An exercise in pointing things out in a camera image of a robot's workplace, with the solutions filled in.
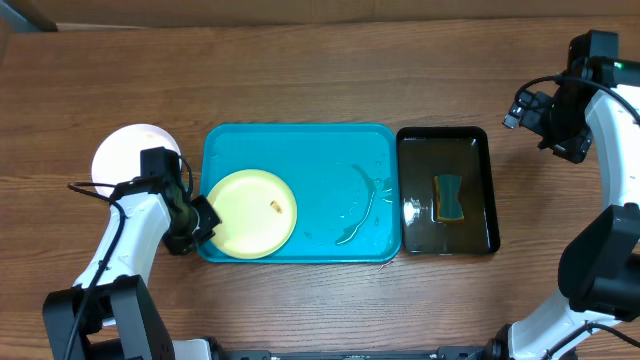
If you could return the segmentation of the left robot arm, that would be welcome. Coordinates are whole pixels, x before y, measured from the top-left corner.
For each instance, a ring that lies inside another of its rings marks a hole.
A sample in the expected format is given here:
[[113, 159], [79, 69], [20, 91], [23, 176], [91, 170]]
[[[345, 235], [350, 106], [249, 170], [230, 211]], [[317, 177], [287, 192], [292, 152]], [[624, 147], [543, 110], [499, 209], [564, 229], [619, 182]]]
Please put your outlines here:
[[189, 167], [164, 147], [140, 153], [140, 176], [114, 185], [110, 220], [94, 258], [69, 289], [51, 292], [43, 319], [56, 359], [218, 359], [212, 340], [170, 337], [148, 291], [159, 246], [197, 251], [221, 220], [194, 196]]

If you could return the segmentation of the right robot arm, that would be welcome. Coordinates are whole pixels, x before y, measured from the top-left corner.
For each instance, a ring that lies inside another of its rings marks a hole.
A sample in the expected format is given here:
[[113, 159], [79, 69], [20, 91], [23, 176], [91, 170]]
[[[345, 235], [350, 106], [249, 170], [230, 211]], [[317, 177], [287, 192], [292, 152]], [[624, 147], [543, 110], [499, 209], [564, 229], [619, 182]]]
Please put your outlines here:
[[619, 56], [614, 32], [590, 30], [568, 46], [565, 70], [546, 78], [553, 95], [517, 90], [503, 124], [539, 135], [574, 164], [597, 151], [601, 213], [563, 251], [557, 288], [528, 317], [505, 325], [482, 359], [574, 359], [578, 345], [639, 316], [639, 65]]

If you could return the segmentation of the pink plate with ketchup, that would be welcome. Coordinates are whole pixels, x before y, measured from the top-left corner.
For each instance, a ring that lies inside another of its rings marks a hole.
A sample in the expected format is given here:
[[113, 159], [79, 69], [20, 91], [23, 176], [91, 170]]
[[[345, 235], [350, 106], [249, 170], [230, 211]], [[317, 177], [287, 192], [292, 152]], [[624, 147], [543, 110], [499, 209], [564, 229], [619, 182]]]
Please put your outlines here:
[[116, 130], [100, 144], [94, 154], [92, 182], [116, 185], [140, 177], [140, 152], [157, 147], [181, 154], [175, 139], [158, 126], [133, 124]]

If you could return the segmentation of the yellow plate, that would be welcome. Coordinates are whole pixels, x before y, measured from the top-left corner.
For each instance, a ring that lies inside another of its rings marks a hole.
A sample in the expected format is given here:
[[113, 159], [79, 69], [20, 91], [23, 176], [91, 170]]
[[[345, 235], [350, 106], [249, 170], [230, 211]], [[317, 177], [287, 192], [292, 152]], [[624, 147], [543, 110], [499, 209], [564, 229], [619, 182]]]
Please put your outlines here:
[[221, 223], [211, 243], [236, 259], [253, 260], [280, 249], [297, 223], [297, 202], [278, 176], [257, 169], [234, 172], [207, 196]]

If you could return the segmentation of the green yellow sponge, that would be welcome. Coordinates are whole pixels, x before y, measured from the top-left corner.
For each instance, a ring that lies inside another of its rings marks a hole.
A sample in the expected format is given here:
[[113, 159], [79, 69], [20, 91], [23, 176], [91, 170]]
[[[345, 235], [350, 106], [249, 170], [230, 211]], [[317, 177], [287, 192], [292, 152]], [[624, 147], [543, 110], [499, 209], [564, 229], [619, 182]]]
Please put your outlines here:
[[462, 177], [443, 174], [434, 177], [435, 220], [440, 223], [464, 220], [464, 212], [459, 201]]

